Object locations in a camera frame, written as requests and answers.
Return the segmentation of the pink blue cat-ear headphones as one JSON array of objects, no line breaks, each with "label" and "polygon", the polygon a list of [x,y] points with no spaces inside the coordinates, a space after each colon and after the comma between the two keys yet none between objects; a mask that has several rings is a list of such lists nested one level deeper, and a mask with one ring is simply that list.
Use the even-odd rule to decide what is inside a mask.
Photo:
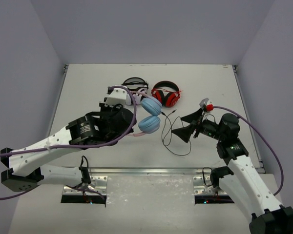
[{"label": "pink blue cat-ear headphones", "polygon": [[162,104],[154,97],[146,97],[142,100],[141,106],[150,116],[144,118],[138,123],[140,133],[133,134],[134,137],[140,137],[146,134],[156,132],[160,127],[159,115],[162,113]]}]

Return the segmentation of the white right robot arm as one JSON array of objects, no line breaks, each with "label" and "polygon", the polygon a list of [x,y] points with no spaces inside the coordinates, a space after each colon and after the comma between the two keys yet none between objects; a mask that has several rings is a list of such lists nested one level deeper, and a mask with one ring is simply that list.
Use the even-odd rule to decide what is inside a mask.
[{"label": "white right robot arm", "polygon": [[208,105],[182,117],[188,126],[173,129],[172,133],[184,142],[199,134],[218,141],[217,152],[226,165],[212,169],[211,185],[227,193],[249,222],[252,234],[292,234],[293,208],[285,207],[270,191],[238,137],[242,116],[228,110],[216,123],[207,119],[213,109]]}]

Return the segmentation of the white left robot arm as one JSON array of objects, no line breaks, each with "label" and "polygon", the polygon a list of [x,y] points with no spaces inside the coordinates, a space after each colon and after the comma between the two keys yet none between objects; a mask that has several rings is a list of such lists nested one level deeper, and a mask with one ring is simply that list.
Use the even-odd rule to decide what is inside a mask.
[{"label": "white left robot arm", "polygon": [[1,173],[1,183],[13,192],[27,192],[42,184],[85,189],[91,184],[87,166],[61,167],[50,162],[70,153],[115,145],[133,132],[135,124],[136,111],[117,104],[87,113],[24,149],[5,148],[0,161],[7,170]]}]

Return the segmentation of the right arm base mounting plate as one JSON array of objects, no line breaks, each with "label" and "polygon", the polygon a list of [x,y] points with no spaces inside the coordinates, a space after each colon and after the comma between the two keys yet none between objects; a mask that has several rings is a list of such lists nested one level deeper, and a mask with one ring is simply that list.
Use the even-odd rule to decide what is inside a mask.
[{"label": "right arm base mounting plate", "polygon": [[195,195],[211,195],[211,196],[225,196],[228,195],[223,190],[216,190],[210,186],[209,175],[203,180],[202,175],[195,175],[193,177],[193,190]]}]

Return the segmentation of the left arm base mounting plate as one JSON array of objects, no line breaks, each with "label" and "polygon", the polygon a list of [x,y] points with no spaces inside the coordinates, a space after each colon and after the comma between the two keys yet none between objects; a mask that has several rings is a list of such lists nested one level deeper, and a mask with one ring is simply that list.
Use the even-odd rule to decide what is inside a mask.
[{"label": "left arm base mounting plate", "polygon": [[63,187],[63,195],[106,195],[107,190],[107,175],[92,175],[91,183],[86,185],[82,185],[78,189],[72,189],[66,185]]}]

